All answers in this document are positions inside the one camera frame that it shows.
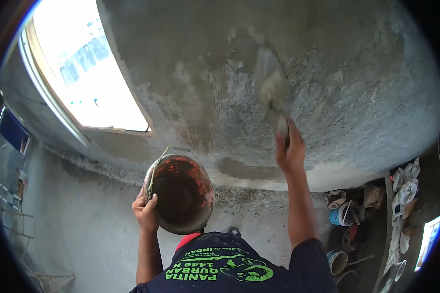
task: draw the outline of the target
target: shoulder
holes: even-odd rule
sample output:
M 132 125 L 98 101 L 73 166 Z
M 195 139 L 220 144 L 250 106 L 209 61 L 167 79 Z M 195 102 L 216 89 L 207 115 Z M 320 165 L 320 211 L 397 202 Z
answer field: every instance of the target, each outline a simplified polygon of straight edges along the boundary
M 148 293 L 147 283 L 138 284 L 129 293 Z
M 337 292 L 321 241 L 309 239 L 292 251 L 289 270 L 302 276 L 311 292 Z

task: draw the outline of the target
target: worker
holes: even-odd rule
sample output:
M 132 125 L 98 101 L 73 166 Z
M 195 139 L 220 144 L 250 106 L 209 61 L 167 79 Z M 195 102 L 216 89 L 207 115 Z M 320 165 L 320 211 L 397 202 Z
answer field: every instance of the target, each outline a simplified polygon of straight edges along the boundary
M 290 145 L 275 135 L 277 164 L 287 178 L 288 235 L 292 248 L 288 270 L 262 258 L 234 233 L 187 235 L 163 270 L 153 209 L 158 197 L 145 206 L 141 194 L 132 204 L 140 226 L 137 286 L 147 292 L 337 292 L 329 263 L 318 240 L 316 214 L 304 170 L 305 142 L 287 118 Z

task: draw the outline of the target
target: blue bucket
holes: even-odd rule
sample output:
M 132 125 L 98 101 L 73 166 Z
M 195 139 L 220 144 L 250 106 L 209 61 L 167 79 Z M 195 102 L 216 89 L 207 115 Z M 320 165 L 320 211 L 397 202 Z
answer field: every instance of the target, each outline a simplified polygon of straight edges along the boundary
M 331 222 L 331 224 L 333 225 L 338 225 L 338 226 L 344 226 L 344 227 L 349 227 L 354 223 L 354 220 L 352 218 L 351 221 L 346 222 L 344 221 L 344 214 L 345 211 L 347 209 L 347 206 L 350 204 L 350 202 L 345 202 L 343 205 L 341 205 L 339 208 L 337 209 L 332 209 L 329 212 L 329 222 Z
M 329 213 L 329 222 L 333 225 L 339 225 L 341 226 L 341 223 L 339 222 L 339 213 L 341 209 L 332 209 Z
M 347 254 L 339 249 L 329 251 L 326 254 L 326 258 L 328 259 L 329 269 L 333 275 L 338 275 L 344 271 L 347 266 L 347 260 L 349 259 Z

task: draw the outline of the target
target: window frame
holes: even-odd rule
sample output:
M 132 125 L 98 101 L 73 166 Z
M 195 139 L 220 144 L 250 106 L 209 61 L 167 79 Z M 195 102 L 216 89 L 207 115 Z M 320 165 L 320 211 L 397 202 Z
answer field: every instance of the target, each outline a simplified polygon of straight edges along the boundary
M 142 106 L 140 100 L 135 95 L 134 91 L 132 90 L 132 87 L 127 82 L 126 77 L 123 75 L 122 70 L 121 74 L 124 80 L 126 81 L 126 85 L 129 88 L 129 91 L 132 95 L 132 98 L 135 100 L 135 103 L 137 104 L 139 111 L 142 113 L 143 117 L 147 121 L 149 130 L 146 132 L 143 131 L 136 131 L 136 130 L 129 130 L 129 129 L 123 129 L 123 128 L 114 128 L 114 127 L 95 127 L 95 126 L 85 126 L 82 125 L 76 117 L 70 112 L 70 110 L 65 106 L 65 104 L 62 102 L 62 100 L 59 98 L 59 95 L 57 92 L 59 92 L 59 89 L 63 87 L 63 85 L 60 84 L 58 81 L 58 78 L 55 76 L 55 73 L 52 71 L 50 65 L 47 62 L 47 59 L 45 58 L 44 52 L 42 51 L 41 45 L 39 43 L 39 40 L 37 38 L 35 25 L 34 25 L 34 19 L 31 17 L 28 24 L 24 28 L 26 33 L 27 42 L 29 44 L 29 52 L 31 56 L 28 56 L 28 59 L 34 62 L 35 68 L 37 70 L 37 74 L 40 75 L 42 82 L 41 86 L 46 87 L 46 89 L 51 94 L 50 98 L 53 98 L 55 102 L 60 106 L 60 108 L 63 110 L 64 114 L 68 116 L 68 118 L 75 124 L 77 128 L 80 130 L 101 130 L 104 132 L 110 132 L 110 133 L 117 133 L 117 134 L 129 134 L 129 135 L 136 135 L 136 136 L 157 136 L 156 132 L 153 127 L 153 121 L 148 115 L 146 109 Z

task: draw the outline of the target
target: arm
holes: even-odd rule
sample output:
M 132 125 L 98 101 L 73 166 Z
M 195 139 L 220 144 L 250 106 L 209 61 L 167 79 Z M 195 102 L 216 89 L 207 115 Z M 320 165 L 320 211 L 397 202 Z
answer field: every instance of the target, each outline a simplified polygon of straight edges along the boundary
M 279 131 L 275 135 L 275 159 L 285 173 L 288 185 L 288 235 L 292 250 L 300 243 L 318 238 L 316 213 L 311 200 L 304 169 L 305 141 L 293 120 L 287 117 L 290 147 L 285 149 L 285 139 Z
M 140 226 L 140 238 L 138 243 L 138 264 L 135 281 L 137 284 L 146 283 L 163 272 L 160 248 L 158 245 L 158 223 L 153 209 L 158 202 L 158 196 L 153 195 L 145 206 L 142 192 L 132 204 L 135 218 Z

